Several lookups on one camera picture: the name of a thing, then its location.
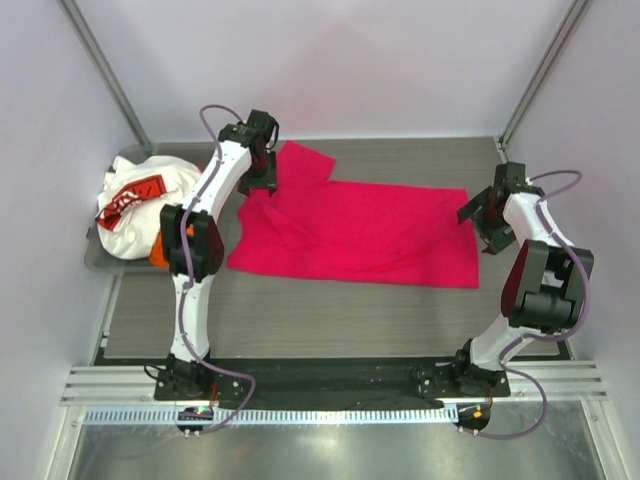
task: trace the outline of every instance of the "white cloth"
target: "white cloth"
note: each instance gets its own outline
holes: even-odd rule
[[[116,157],[98,195],[98,233],[104,249],[124,260],[148,257],[160,231],[160,210],[176,205],[193,188],[200,170],[166,155],[136,165]]]

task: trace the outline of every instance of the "metal frame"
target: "metal frame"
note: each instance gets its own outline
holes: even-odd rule
[[[76,34],[80,38],[82,45],[84,46],[89,58],[94,63],[102,80],[111,93],[116,105],[120,109],[122,116],[125,118],[127,123],[129,124],[129,128],[131,128],[131,132],[136,137],[136,140],[140,145],[144,147],[145,150],[151,152],[151,140],[147,136],[138,116],[136,115],[135,110],[131,106],[127,95],[124,93],[122,86],[120,86],[120,82],[116,77],[115,73],[111,69],[111,65],[109,64],[107,57],[104,55],[102,48],[98,44],[96,37],[93,35],[91,28],[87,24],[80,8],[75,0],[57,0],[58,4],[62,8],[63,12],[66,14],[71,26],[75,30]]]
[[[107,58],[87,24],[76,0],[57,0],[67,15],[72,27],[78,34],[92,62],[98,69],[105,85],[113,96],[118,108],[127,121],[136,140],[145,151],[152,151],[152,142],[147,136],[135,110],[129,102],[122,86],[113,72]],[[539,93],[552,68],[584,17],[591,0],[574,0],[562,20],[554,38],[547,48],[531,81],[518,102],[505,130],[496,139],[496,147],[503,161],[509,161],[509,144]],[[115,308],[122,274],[113,278],[109,295],[103,311],[101,335],[96,345],[95,360],[103,358],[104,347],[109,336],[109,325]],[[616,417],[606,395],[604,386],[593,362],[572,360],[518,362],[518,367],[538,378],[551,401],[582,401],[587,422],[594,439],[600,461],[608,478],[635,478],[625,465],[621,455],[621,445],[616,432]],[[496,398],[496,402],[539,401],[538,391],[527,380],[517,376],[509,377],[513,395],[509,398]],[[132,366],[91,366],[76,367],[71,370],[64,390],[60,408],[64,420],[60,427],[58,441],[47,478],[49,480],[66,479],[71,470],[83,420],[88,408],[98,405],[122,405],[153,408],[167,403],[153,400],[154,381],[146,377],[142,369]],[[484,401],[486,399],[443,399],[452,404]],[[198,402],[185,402],[197,405]]]
[[[507,158],[509,158],[509,144],[520,125],[520,122],[526,115],[529,107],[531,107],[533,100],[538,95],[538,92],[542,88],[545,80],[549,77],[553,67],[558,61],[558,58],[560,58],[560,54],[569,43],[569,39],[575,32],[580,21],[584,18],[584,15],[587,13],[591,3],[592,0],[573,0],[573,3],[562,20],[562,23],[560,23],[560,27],[556,31],[556,34],[551,40],[551,43],[542,57],[538,68],[536,68],[533,77],[529,81],[529,85],[527,85],[522,97],[518,101],[518,106],[507,122],[504,133],[498,140],[498,152],[501,152],[501,154],[504,152]]]
[[[535,376],[545,388],[549,401],[581,401],[587,423],[593,437],[600,462],[611,479],[635,478],[625,465],[615,425],[612,425],[613,409],[606,395],[604,385],[595,363],[590,361],[539,361],[517,362],[521,371]],[[537,389],[528,380],[509,375],[512,396],[495,398],[495,402],[539,402]],[[137,412],[166,410],[167,407],[197,406],[202,401],[158,402],[153,399],[155,382],[147,377],[140,367],[75,367],[71,370],[62,395],[60,408],[65,411],[65,419],[60,431],[57,447],[53,453],[48,480],[66,479],[73,463],[73,457],[80,441],[80,431],[87,413],[99,410],[100,406],[118,406]],[[446,405],[471,402],[485,402],[487,399],[443,398]],[[424,422],[419,416],[413,423],[432,423],[429,416]],[[264,424],[264,419],[255,424]],[[243,425],[252,425],[245,419]]]

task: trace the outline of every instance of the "red label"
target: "red label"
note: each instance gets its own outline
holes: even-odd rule
[[[153,175],[128,183],[102,209],[96,218],[96,223],[113,231],[126,208],[138,205],[145,200],[160,197],[165,193],[167,193],[167,189],[164,186],[162,175]]]

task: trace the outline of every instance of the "gray tray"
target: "gray tray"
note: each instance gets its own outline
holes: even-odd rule
[[[173,155],[183,158],[194,165],[205,167],[213,154],[212,143],[160,143],[153,146],[149,154],[140,145],[132,145],[121,150],[119,155],[133,163],[142,163],[151,155]],[[84,263],[90,270],[109,273],[140,272],[162,273],[164,270],[156,268],[146,259],[121,260],[102,248],[98,227],[94,223],[87,232],[87,251],[84,255]]]

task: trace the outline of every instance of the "metal plate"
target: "metal plate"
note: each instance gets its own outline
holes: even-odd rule
[[[179,421],[185,406],[153,407],[93,407],[87,409],[84,425],[201,425],[201,421]],[[219,423],[232,413],[216,409],[213,423]],[[231,422],[232,426],[302,426],[302,425],[368,425],[407,423],[455,423],[456,405],[437,410],[401,410],[378,412],[299,412],[272,410],[244,410]]]
[[[497,404],[489,429],[521,431],[539,414],[536,403]],[[445,424],[230,428],[189,439],[176,432],[84,427],[69,478],[80,479],[88,466],[83,480],[605,479],[579,402],[551,404],[541,429],[511,442],[473,438]]]

